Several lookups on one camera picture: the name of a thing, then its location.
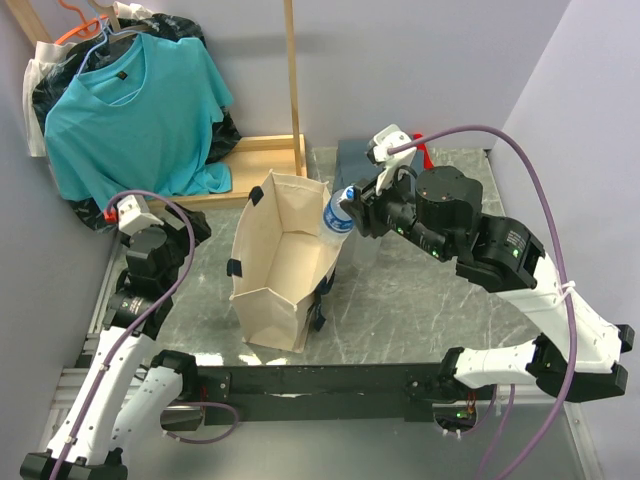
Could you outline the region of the beige canvas tote bag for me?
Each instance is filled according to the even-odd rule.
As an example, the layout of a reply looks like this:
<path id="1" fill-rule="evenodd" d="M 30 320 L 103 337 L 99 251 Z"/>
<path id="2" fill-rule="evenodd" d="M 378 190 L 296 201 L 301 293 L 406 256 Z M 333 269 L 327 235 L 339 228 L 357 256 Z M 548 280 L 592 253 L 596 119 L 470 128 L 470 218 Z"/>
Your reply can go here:
<path id="1" fill-rule="evenodd" d="M 340 252 L 320 233 L 329 199 L 324 183 L 274 172 L 251 190 L 227 262 L 244 342 L 300 352 L 322 325 L 318 307 Z"/>

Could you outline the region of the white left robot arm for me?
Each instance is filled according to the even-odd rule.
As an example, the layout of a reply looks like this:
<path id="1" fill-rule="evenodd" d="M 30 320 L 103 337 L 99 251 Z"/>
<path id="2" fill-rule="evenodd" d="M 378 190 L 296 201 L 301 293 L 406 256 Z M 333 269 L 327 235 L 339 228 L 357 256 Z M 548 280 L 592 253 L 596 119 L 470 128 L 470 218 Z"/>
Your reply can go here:
<path id="1" fill-rule="evenodd" d="M 98 346 L 69 413 L 45 451 L 28 454 L 24 479 L 125 479 L 124 455 L 137 438 L 160 427 L 162 411 L 200 391 L 194 356 L 162 352 L 133 396 L 127 394 L 154 345 L 172 295 L 184 280 L 196 247 L 211 235 L 202 212 L 175 204 L 166 211 L 176 228 L 156 217 L 138 195 L 107 213 L 127 248 L 126 267 L 108 301 Z"/>

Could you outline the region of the clear bottle blue cap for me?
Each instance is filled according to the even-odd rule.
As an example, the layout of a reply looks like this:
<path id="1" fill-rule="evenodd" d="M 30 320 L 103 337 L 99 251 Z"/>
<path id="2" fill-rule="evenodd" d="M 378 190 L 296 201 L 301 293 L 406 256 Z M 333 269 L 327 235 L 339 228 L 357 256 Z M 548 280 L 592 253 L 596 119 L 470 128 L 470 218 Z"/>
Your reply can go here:
<path id="1" fill-rule="evenodd" d="M 355 198 L 352 186 L 343 188 L 332 194 L 323 210 L 318 238 L 326 245 L 341 245 L 354 227 L 354 221 L 346 213 L 342 201 L 350 202 Z"/>
<path id="2" fill-rule="evenodd" d="M 360 233 L 353 234 L 351 263 L 358 269 L 366 269 L 374 265 L 382 238 L 364 237 Z"/>

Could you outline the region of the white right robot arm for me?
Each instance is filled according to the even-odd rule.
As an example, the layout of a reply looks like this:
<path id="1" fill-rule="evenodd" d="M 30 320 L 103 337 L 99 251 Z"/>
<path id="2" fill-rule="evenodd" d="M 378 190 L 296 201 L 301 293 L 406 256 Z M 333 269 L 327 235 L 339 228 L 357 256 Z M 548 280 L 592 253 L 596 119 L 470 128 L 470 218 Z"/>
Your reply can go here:
<path id="1" fill-rule="evenodd" d="M 535 385 L 582 403 L 625 393 L 628 372 L 620 357 L 634 330 L 598 315 L 569 282 L 562 282 L 538 238 L 521 222 L 482 211 L 483 186 L 451 166 L 413 175 L 407 167 L 391 184 L 362 180 L 340 200 L 364 237 L 394 232 L 432 258 L 455 261 L 457 276 L 497 295 L 539 330 L 511 347 L 449 349 L 436 385 L 447 399 L 488 385 Z"/>

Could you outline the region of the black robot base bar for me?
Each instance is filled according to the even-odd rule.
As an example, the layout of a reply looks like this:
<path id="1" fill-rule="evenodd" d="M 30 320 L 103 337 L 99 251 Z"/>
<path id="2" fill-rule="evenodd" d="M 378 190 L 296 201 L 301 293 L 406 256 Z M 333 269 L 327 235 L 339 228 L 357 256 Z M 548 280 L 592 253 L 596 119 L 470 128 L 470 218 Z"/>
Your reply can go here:
<path id="1" fill-rule="evenodd" d="M 401 418 L 431 422 L 433 407 L 488 400 L 492 386 L 472 390 L 440 374 L 436 363 L 205 367 L 158 360 L 186 377 L 179 402 L 207 402 L 204 424 Z"/>

